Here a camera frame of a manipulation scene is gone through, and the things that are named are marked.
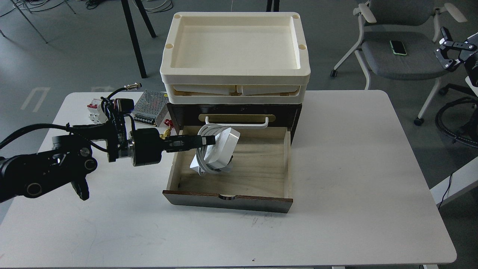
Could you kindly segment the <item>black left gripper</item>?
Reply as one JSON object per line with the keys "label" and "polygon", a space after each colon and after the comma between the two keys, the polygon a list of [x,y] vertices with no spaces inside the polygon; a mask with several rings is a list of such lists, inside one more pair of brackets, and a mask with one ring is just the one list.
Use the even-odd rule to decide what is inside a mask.
{"label": "black left gripper", "polygon": [[169,136],[162,140],[156,128],[143,128],[130,131],[133,143],[133,166],[160,163],[162,151],[181,152],[215,145],[215,136]]}

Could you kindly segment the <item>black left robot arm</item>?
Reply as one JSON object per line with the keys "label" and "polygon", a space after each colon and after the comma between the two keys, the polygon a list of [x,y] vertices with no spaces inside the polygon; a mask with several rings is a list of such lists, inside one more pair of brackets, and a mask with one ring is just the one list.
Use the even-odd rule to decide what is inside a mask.
{"label": "black left robot arm", "polygon": [[106,141],[104,151],[109,162],[130,157],[134,166],[159,163],[163,151],[188,151],[216,143],[214,136],[181,135],[163,139],[155,128],[131,130],[130,138],[126,138],[126,128],[116,129],[112,123],[76,126],[32,124],[13,132],[1,142],[1,147],[38,129],[60,129],[68,134],[53,137],[50,151],[1,158],[2,202],[17,196],[37,198],[68,183],[72,184],[80,199],[87,200],[86,175],[98,166],[92,156],[92,147],[97,140]]}

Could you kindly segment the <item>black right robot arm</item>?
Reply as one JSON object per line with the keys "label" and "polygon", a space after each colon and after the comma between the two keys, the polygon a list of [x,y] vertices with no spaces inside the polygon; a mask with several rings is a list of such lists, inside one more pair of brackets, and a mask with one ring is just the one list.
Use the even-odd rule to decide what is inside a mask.
{"label": "black right robot arm", "polygon": [[447,84],[444,87],[446,91],[451,88],[468,94],[468,97],[449,102],[442,107],[435,116],[435,125],[442,133],[451,138],[453,143],[459,142],[477,148],[477,110],[473,112],[469,121],[459,127],[455,132],[448,129],[442,121],[442,116],[445,110],[453,106],[466,103],[477,105],[477,93],[474,92],[474,89],[477,89],[478,75],[477,34],[473,34],[462,43],[459,41],[453,41],[449,30],[446,27],[441,27],[440,31],[443,38],[440,40],[440,47],[435,51],[436,58],[442,68],[449,72],[455,71],[460,64],[463,64],[468,75],[466,79],[469,86],[464,87],[456,84]]}

